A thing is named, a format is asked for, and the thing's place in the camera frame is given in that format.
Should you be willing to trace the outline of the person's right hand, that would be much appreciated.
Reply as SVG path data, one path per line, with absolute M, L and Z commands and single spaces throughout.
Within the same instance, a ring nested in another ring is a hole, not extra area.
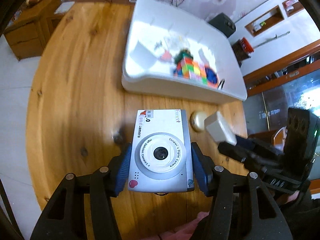
M 296 191 L 293 194 L 280 194 L 279 197 L 274 197 L 277 204 L 285 205 L 289 202 L 300 203 L 300 202 L 310 202 L 311 201 L 311 193 L 310 190 L 306 192 Z

